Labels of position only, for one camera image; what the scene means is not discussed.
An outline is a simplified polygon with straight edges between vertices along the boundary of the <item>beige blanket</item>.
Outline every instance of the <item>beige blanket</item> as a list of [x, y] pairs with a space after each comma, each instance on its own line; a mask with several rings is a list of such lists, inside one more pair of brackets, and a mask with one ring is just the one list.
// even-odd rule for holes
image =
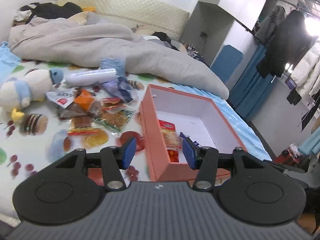
[[12, 53], [23, 59], [99, 67], [104, 58], [125, 58], [129, 73], [149, 73], [171, 82], [193, 86], [227, 99], [223, 82], [203, 63], [179, 51], [136, 35], [119, 24], [80, 26], [59, 18], [36, 17], [9, 33]]

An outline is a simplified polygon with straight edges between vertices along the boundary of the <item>white logo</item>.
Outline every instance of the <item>white logo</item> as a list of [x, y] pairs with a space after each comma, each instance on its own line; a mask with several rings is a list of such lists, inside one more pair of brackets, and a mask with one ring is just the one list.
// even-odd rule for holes
[[156, 189], [162, 189], [163, 186], [161, 184], [158, 184], [157, 186], [155, 186]]

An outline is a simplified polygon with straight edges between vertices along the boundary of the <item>cream quilted headboard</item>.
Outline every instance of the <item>cream quilted headboard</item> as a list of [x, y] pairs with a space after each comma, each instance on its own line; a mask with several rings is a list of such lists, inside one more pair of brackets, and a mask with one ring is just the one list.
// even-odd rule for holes
[[80, 7], [96, 7], [96, 13], [111, 22], [128, 27], [147, 25], [178, 40], [189, 20], [189, 12], [158, 0], [58, 0], [59, 5], [73, 2]]

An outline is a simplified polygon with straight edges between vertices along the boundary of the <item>open box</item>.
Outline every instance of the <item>open box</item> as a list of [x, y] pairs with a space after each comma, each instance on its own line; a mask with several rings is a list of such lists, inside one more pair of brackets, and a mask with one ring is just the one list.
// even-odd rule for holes
[[[193, 180], [198, 173], [190, 169], [187, 162], [170, 161], [158, 119], [174, 123], [177, 134], [183, 132], [202, 146], [214, 147], [221, 153], [231, 154], [235, 147], [246, 150], [210, 98], [149, 85], [140, 114], [151, 181]], [[225, 169], [218, 169], [217, 179], [229, 174]]]

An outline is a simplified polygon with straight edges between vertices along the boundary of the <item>stuffed toy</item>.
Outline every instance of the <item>stuffed toy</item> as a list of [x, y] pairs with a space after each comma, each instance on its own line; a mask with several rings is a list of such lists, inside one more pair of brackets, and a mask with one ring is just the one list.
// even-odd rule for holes
[[23, 79], [11, 78], [0, 87], [0, 106], [11, 114], [14, 122], [18, 122], [24, 116], [19, 110], [29, 106], [31, 101], [43, 102], [45, 93], [62, 80], [63, 70], [59, 68], [35, 69]]

